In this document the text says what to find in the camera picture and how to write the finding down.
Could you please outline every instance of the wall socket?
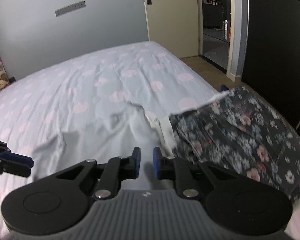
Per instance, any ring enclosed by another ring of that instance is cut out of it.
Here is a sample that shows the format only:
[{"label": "wall socket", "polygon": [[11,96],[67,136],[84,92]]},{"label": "wall socket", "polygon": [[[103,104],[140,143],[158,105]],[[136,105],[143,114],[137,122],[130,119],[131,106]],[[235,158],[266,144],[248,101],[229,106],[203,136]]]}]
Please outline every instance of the wall socket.
[{"label": "wall socket", "polygon": [[78,2],[78,3],[74,3],[74,4],[71,4],[71,5],[65,6],[65,7],[63,7],[61,9],[55,11],[56,17],[58,17],[60,15],[63,15],[65,13],[68,13],[68,12],[71,12],[71,11],[83,8],[85,6],[86,6],[86,2],[85,1],[81,1],[81,2]]}]

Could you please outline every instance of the door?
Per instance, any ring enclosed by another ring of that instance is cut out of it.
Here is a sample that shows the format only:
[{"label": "door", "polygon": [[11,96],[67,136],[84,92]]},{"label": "door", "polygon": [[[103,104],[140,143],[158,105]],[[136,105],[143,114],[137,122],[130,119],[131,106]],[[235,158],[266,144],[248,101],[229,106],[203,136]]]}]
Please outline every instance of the door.
[{"label": "door", "polygon": [[199,54],[197,0],[145,0],[149,39],[178,58]]}]

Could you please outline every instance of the floral shorts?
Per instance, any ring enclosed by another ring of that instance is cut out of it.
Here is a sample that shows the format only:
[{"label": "floral shorts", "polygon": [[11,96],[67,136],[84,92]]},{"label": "floral shorts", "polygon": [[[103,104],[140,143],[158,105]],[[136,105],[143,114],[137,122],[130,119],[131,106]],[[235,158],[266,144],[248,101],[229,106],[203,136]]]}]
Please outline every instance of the floral shorts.
[{"label": "floral shorts", "polygon": [[279,189],[292,202],[300,197],[300,137],[245,87],[169,120],[175,156],[214,162]]}]

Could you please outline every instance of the wrinkled fabric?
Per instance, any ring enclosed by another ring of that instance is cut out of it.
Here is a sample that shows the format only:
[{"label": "wrinkled fabric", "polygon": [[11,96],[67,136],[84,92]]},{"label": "wrinkled fabric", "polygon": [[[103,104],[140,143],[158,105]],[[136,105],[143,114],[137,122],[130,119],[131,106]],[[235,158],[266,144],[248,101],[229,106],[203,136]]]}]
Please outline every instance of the wrinkled fabric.
[{"label": "wrinkled fabric", "polygon": [[300,197],[300,137],[245,87],[169,120],[175,156],[214,162],[279,189],[292,202]]}]

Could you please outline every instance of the mattress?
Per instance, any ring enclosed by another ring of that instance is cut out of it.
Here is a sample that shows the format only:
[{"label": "mattress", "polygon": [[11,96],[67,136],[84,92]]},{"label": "mattress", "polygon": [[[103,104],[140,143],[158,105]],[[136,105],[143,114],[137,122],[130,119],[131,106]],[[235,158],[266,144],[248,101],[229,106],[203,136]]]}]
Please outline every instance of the mattress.
[{"label": "mattress", "polygon": [[[0,175],[0,205],[9,192],[35,179],[85,159],[105,163],[130,155],[134,146],[142,152],[140,179],[122,187],[170,187],[154,179],[152,150],[160,141],[145,128],[143,109],[150,118],[163,118],[216,93],[151,41],[86,54],[15,82],[0,92],[0,140],[12,152],[31,156],[34,167],[27,179]],[[0,213],[0,237],[7,232]]]}]

